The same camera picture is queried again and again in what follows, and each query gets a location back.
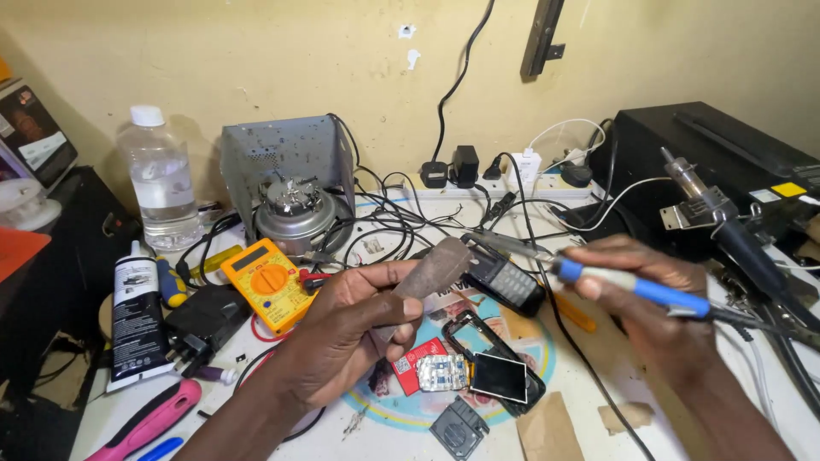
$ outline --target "wall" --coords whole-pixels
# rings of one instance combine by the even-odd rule
[[[704,100],[820,155],[818,2],[567,0],[533,83],[519,77],[536,0],[497,0],[445,107],[448,159],[520,151],[540,130],[619,108]],[[135,103],[160,105],[189,142],[197,195],[225,199],[223,125],[340,114],[380,174],[415,171],[438,137],[435,106],[453,84],[483,0],[0,0],[0,55],[30,79],[81,161],[130,206],[112,141]],[[398,39],[412,23],[412,39]],[[408,71],[407,52],[421,53]],[[548,136],[552,158],[589,126]]]

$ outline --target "plastic bottle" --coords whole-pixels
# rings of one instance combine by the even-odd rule
[[[133,106],[131,121],[116,143],[128,162],[145,242],[155,249],[186,249],[203,235],[187,146],[166,128],[159,107]]]

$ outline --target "white container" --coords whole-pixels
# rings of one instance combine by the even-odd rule
[[[43,197],[42,190],[30,178],[0,182],[0,226],[36,231],[60,216],[60,203]]]
[[[145,242],[166,251],[186,249],[203,235],[187,146],[166,128],[159,107],[133,106],[131,120],[116,144],[128,162]]]

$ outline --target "hand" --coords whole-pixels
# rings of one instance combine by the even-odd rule
[[[413,347],[423,307],[390,292],[418,261],[391,261],[332,276],[307,315],[268,362],[288,391],[308,408],[339,398],[381,357],[394,362]],[[376,350],[368,330],[398,325],[387,350]]]
[[[645,279],[706,297],[706,271],[702,266],[649,249],[625,235],[568,248],[564,253],[589,266],[634,272]],[[597,301],[607,313],[621,318],[635,350],[661,370],[673,389],[686,389],[701,381],[711,367],[722,364],[711,323],[668,317],[666,309],[657,304],[594,277],[582,277],[574,289]]]

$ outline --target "blue soldering iron handle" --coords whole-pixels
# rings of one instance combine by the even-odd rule
[[[178,308],[188,298],[188,289],[182,277],[171,268],[171,263],[164,256],[157,256],[157,275],[159,291],[169,308]]]
[[[596,276],[613,285],[620,286],[624,290],[631,291],[641,298],[667,306],[675,314],[703,318],[710,309],[708,299],[684,293],[653,281],[644,280],[630,272],[604,269],[602,267],[587,267],[568,259],[557,260],[553,264],[551,272],[562,280],[572,282],[577,281],[581,276]]]

